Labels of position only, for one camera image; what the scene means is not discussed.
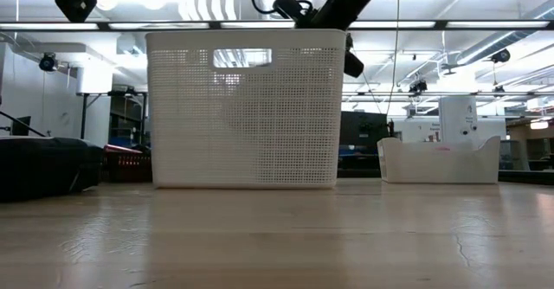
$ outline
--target white box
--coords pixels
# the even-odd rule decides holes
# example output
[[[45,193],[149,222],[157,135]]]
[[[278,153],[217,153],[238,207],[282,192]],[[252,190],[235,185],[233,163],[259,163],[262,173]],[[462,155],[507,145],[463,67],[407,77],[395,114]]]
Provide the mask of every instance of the white box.
[[[500,137],[476,148],[472,142],[377,143],[381,178],[388,183],[497,183]]]
[[[207,30],[146,39],[157,186],[335,185],[344,32]],[[218,67],[224,58],[247,58],[247,48],[271,50],[271,63]]]

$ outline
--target wooden table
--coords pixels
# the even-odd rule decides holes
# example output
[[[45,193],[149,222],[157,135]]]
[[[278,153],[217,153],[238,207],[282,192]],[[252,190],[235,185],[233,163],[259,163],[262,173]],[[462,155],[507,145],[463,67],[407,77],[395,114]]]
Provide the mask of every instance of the wooden table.
[[[103,185],[0,205],[2,288],[554,286],[554,188]]]

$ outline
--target white pillar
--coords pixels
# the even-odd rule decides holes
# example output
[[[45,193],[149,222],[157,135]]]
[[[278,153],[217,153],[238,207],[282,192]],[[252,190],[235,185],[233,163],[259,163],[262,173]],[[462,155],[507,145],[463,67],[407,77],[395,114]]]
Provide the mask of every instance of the white pillar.
[[[460,143],[478,140],[477,106],[474,96],[452,96],[439,101],[441,141]]]

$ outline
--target ceiling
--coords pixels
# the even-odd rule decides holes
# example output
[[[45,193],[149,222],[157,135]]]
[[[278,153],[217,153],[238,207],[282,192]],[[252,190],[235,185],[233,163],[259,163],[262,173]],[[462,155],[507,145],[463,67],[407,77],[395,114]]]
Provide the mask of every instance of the ceiling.
[[[114,0],[100,0],[104,8],[113,5]],[[137,22],[137,21],[178,21],[178,20],[216,20],[234,19],[240,21],[261,20],[250,0],[115,0],[110,10],[96,9],[89,22]],[[257,0],[260,5],[268,6],[273,0]],[[323,2],[312,0],[316,7]],[[158,6],[158,10],[148,9]],[[531,19],[537,9],[554,8],[554,0],[372,0],[360,14],[358,20],[515,20]],[[554,13],[545,16],[552,19]],[[65,21],[57,9],[54,0],[0,0],[0,20],[2,22],[44,22]],[[464,67],[454,69],[456,74],[446,76],[447,70],[442,64],[456,63],[456,56],[477,45],[486,42],[492,35],[509,34],[492,31],[353,31],[354,53],[365,64],[364,74],[354,79],[345,76],[345,92],[371,91],[387,93],[406,92],[409,84],[419,78],[428,83],[429,91],[466,91],[493,89],[494,73],[490,61],[476,61]],[[20,43],[31,40],[37,43],[74,42],[86,44],[91,49],[117,63],[118,71],[114,82],[131,84],[138,88],[146,87],[145,55],[126,55],[118,48],[119,33],[25,33]],[[133,41],[145,51],[144,34],[135,34]],[[507,92],[549,89],[545,85],[554,85],[554,71],[550,71],[554,56],[554,31],[539,31],[525,39],[512,40],[506,48],[512,58],[507,63],[496,65],[496,81],[505,84]],[[526,76],[544,69],[544,74],[536,78],[521,81]],[[517,86],[511,83],[518,81]],[[393,103],[393,110],[400,111],[408,103]],[[516,106],[526,97],[500,102],[499,105]],[[345,96],[347,108],[362,108],[375,111],[377,105],[373,99]],[[432,98],[419,106],[436,106]]]

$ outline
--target black stand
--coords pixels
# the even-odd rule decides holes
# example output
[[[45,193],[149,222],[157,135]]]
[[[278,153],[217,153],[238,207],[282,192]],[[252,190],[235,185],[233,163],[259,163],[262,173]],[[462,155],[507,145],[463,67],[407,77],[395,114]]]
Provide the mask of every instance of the black stand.
[[[143,97],[143,104],[142,104],[142,117],[140,120],[140,137],[139,137],[139,144],[143,144],[145,142],[145,123],[146,123],[146,108],[148,108],[148,93],[146,92],[134,92],[134,91],[110,91],[109,93],[81,93],[83,97],[83,111],[81,115],[81,139],[85,138],[85,128],[87,126],[87,109],[94,103],[96,100],[101,96],[126,96],[127,94],[132,95],[141,95]],[[96,97],[88,103],[88,97],[91,95],[95,95]]]
[[[8,115],[7,113],[1,112],[1,111],[0,111],[0,115],[6,117],[6,118],[8,118],[8,119],[10,119],[11,121],[17,122],[17,124],[19,124],[19,125],[22,125],[22,126],[26,127],[27,129],[29,129],[29,131],[33,132],[34,134],[38,135],[39,137],[46,138],[46,136],[45,136],[44,134],[38,132],[37,130],[35,130],[35,129],[31,128],[31,127],[29,127],[27,124],[25,124],[25,123],[22,122],[21,120],[16,119],[16,118],[13,118],[13,117],[11,117],[10,115]]]

